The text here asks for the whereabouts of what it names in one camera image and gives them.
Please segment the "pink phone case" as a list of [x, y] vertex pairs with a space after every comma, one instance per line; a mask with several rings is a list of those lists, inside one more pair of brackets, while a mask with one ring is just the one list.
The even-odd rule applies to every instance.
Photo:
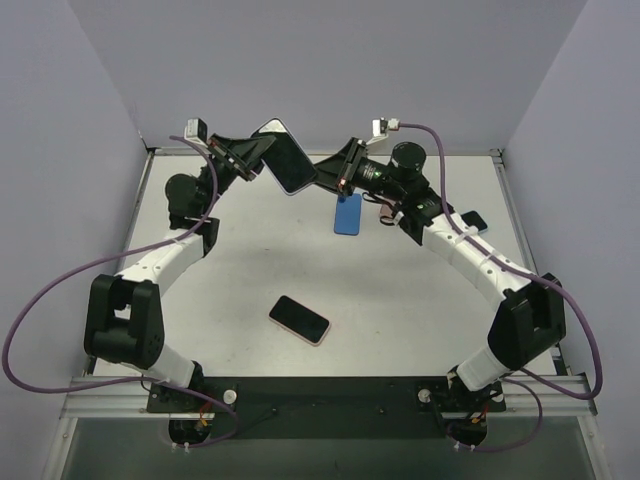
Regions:
[[379, 221], [384, 226], [396, 226], [399, 223], [398, 220], [399, 210], [395, 207], [394, 202], [384, 200], [381, 203], [379, 210]]

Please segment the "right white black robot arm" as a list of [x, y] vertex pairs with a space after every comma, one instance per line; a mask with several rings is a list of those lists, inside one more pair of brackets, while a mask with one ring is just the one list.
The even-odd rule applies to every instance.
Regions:
[[512, 263], [484, 241], [431, 187], [422, 173], [425, 161], [420, 145], [402, 142], [381, 164], [368, 158], [363, 141], [351, 139], [315, 164], [314, 182], [339, 196], [360, 189], [390, 203], [393, 223], [449, 263], [494, 309], [485, 346], [447, 375], [450, 389], [479, 392], [565, 337], [560, 283], [551, 274], [538, 277]]

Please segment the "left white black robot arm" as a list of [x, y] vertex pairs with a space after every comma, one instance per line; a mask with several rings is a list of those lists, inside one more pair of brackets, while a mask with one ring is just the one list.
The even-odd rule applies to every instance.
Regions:
[[84, 334], [85, 351], [131, 368], [156, 384], [171, 385], [170, 400], [183, 411], [204, 402], [201, 366], [165, 340], [162, 297], [189, 267], [204, 259], [217, 242], [220, 221], [215, 203], [238, 178], [254, 180], [262, 158], [275, 142], [265, 137], [193, 137], [183, 144], [200, 153], [198, 175], [175, 174], [165, 184], [169, 230], [141, 258], [115, 275], [100, 275], [90, 288]]

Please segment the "phone in blue case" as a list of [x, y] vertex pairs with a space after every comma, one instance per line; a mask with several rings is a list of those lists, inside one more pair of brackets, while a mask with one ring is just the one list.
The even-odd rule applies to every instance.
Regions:
[[475, 227], [479, 233], [483, 233], [488, 230], [488, 224], [476, 210], [463, 213], [461, 215], [461, 219], [467, 226]]

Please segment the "phone in pink case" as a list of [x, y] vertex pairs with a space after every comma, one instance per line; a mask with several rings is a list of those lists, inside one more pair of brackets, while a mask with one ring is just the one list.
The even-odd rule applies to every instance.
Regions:
[[298, 338], [317, 346], [330, 329], [330, 322], [288, 296], [281, 296], [269, 311], [269, 318]]

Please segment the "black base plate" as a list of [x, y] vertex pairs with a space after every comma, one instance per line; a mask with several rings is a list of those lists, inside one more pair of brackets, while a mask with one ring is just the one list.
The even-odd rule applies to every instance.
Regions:
[[415, 440], [443, 437], [450, 418], [506, 409], [499, 383], [455, 396], [443, 376], [207, 377], [202, 390], [237, 416], [162, 386], [147, 410], [190, 422], [209, 414], [204, 430], [236, 428], [241, 439]]

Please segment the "aluminium front rail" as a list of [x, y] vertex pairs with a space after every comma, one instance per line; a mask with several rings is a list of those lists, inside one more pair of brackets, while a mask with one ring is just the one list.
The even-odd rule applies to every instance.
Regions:
[[[545, 386], [526, 375], [517, 375], [502, 387], [504, 415], [534, 416], [541, 405], [546, 417], [584, 417], [598, 413], [593, 400], [578, 400]], [[130, 377], [125, 383], [98, 389], [69, 393], [61, 416], [77, 419], [142, 419], [170, 418], [196, 420], [199, 411], [160, 412], [149, 408], [153, 395], [144, 390], [139, 379]]]

